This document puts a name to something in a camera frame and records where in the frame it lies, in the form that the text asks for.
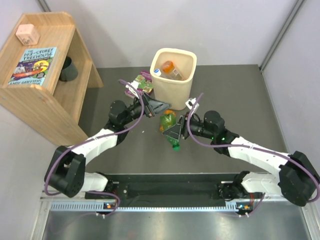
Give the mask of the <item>orange bottle white cap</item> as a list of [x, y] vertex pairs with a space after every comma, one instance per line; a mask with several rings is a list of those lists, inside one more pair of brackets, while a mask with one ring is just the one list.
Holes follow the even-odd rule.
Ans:
[[183, 76], [181, 71], [175, 66], [175, 64], [168, 60], [161, 65], [160, 68], [161, 76], [163, 78], [175, 81], [185, 81], [186, 78]]

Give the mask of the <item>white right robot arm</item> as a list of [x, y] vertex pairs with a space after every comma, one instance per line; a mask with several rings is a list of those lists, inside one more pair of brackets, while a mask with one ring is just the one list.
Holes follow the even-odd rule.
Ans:
[[229, 131], [217, 111], [207, 111], [203, 119], [186, 113], [163, 134], [176, 141], [190, 136], [210, 139], [210, 147], [219, 154], [263, 169], [263, 173], [242, 171], [235, 176], [231, 189], [238, 198], [251, 193], [271, 194], [304, 207], [320, 197], [320, 176], [304, 153], [277, 152], [249, 142]]

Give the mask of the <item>small orange bottle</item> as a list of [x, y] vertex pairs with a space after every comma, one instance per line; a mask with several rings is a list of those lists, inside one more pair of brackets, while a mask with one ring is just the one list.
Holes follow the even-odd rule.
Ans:
[[167, 130], [176, 124], [176, 113], [173, 110], [167, 109], [160, 116], [160, 128], [161, 132]]

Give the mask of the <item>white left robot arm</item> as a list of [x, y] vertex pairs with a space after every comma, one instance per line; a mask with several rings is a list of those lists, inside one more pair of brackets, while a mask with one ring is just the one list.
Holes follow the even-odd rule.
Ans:
[[126, 105], [121, 100], [111, 103], [108, 121], [95, 135], [82, 143], [72, 146], [59, 146], [51, 159], [44, 177], [44, 191], [48, 196], [49, 187], [73, 198], [81, 192], [97, 192], [102, 198], [109, 198], [114, 187], [102, 173], [86, 172], [87, 164], [104, 151], [118, 146], [127, 137], [130, 128], [127, 124], [138, 124], [143, 116], [152, 118], [169, 109], [171, 104], [142, 94]]

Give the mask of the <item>green plastic bottle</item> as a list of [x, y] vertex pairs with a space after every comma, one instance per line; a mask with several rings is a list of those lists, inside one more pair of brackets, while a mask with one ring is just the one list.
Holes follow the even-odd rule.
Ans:
[[[176, 124], [176, 116], [177, 115], [173, 110], [167, 109], [164, 111], [164, 113], [160, 116], [159, 130], [161, 133], [163, 133], [165, 130], [168, 130], [170, 127]], [[171, 144], [172, 149], [174, 151], [180, 150], [180, 144], [176, 139], [170, 136], [166, 136], [166, 139]]]

